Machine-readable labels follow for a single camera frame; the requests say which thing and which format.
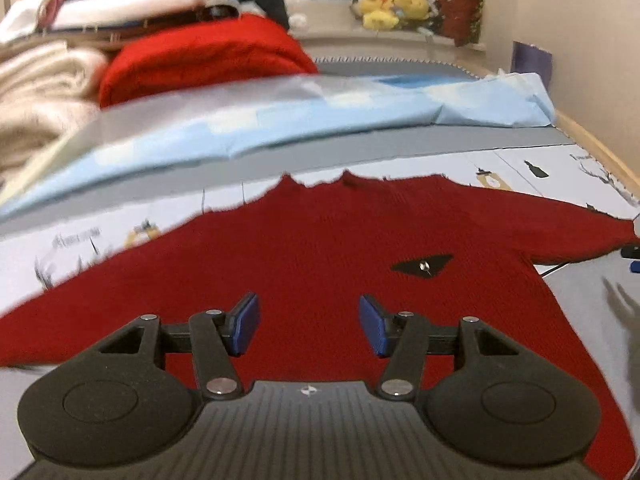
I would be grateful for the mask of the pink white folded cloth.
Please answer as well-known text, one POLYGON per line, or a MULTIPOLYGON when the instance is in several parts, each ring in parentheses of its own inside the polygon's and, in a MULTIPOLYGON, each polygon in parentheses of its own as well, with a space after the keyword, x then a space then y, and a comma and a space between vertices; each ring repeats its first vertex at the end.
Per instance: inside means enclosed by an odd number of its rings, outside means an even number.
POLYGON ((1 21, 1 44, 33 34, 53 24, 65 0, 18 0, 1 21))

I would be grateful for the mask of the navy trimmed folded blanket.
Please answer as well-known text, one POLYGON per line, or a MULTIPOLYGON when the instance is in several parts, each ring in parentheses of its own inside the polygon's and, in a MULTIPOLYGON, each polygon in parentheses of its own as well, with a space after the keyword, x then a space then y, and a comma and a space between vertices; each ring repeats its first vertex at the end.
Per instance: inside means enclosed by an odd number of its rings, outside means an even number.
POLYGON ((239 5, 234 1, 214 2, 209 6, 201 6, 195 10, 179 12, 159 16, 158 18, 145 18, 144 20, 129 21, 103 25, 63 25, 62 27, 49 27, 37 29, 28 36, 29 39, 62 38, 63 36, 88 36, 101 40, 115 41, 131 39, 152 32, 161 32, 165 29, 208 23, 225 20, 226 18, 238 18, 241 15, 239 5))

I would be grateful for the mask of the cream folded quilt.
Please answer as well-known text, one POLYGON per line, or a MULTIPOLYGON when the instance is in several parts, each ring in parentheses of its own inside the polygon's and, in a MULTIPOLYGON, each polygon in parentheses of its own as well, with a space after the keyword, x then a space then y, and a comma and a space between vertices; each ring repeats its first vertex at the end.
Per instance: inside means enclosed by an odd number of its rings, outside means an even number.
POLYGON ((42 150, 99 114, 96 102, 110 58, 53 41, 1 63, 1 184, 42 150))

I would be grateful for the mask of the light blue folded sheet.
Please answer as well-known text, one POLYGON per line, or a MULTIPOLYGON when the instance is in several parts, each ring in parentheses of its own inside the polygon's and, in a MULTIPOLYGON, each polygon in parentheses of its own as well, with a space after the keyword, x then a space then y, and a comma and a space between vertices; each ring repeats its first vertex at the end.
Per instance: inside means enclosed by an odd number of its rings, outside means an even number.
POLYGON ((5 200, 3 218, 139 172, 371 129, 548 127, 534 73, 286 76, 169 92, 104 110, 61 146, 49 174, 5 200))

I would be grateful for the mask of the yellow duck plush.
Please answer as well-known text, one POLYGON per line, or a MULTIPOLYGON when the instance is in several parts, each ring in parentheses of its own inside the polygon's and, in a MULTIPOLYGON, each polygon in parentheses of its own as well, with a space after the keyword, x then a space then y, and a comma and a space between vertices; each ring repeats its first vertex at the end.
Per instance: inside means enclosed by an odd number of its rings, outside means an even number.
POLYGON ((399 24, 393 6, 394 0, 357 0, 355 10, 364 29, 386 32, 399 24))

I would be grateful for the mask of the purple paper bag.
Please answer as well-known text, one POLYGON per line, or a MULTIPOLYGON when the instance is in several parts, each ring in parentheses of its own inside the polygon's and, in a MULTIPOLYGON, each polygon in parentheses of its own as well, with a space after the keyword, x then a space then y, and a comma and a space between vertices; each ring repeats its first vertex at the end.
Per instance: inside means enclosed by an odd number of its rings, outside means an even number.
POLYGON ((544 88, 549 89, 552 78, 552 54, 533 44, 514 41, 511 58, 511 72, 537 74, 544 88))

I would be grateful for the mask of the bright red folded blanket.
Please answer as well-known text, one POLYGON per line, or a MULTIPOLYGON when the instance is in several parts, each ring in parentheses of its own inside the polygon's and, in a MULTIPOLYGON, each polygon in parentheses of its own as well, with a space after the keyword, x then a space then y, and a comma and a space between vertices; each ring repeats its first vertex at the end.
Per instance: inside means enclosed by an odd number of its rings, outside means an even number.
POLYGON ((99 106, 256 78, 317 75, 279 24, 255 14, 182 26, 128 44, 107 67, 99 106))

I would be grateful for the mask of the white folded bedding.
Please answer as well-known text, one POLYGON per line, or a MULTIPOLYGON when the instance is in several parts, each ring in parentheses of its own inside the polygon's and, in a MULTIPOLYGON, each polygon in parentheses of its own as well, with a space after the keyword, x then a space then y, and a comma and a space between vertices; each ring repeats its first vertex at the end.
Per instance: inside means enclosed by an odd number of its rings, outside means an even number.
POLYGON ((209 0, 65 0, 52 29, 111 26, 186 12, 209 0))

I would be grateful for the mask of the white plush toy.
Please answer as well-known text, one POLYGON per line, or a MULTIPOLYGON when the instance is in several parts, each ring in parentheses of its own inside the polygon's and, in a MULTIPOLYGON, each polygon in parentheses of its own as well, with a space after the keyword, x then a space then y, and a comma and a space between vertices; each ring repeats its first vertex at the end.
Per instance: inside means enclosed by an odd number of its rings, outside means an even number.
POLYGON ((308 18, 302 12, 303 6, 309 0, 283 0, 286 14, 288 14, 288 26, 292 30, 304 30, 308 26, 308 18))

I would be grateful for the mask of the yellow round plush toy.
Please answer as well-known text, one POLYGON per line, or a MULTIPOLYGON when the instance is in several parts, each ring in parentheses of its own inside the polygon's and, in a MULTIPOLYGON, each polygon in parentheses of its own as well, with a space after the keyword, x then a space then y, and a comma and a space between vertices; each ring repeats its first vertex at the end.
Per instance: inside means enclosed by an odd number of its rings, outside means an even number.
POLYGON ((393 0, 393 9, 401 20, 425 21, 430 16, 428 0, 393 0))

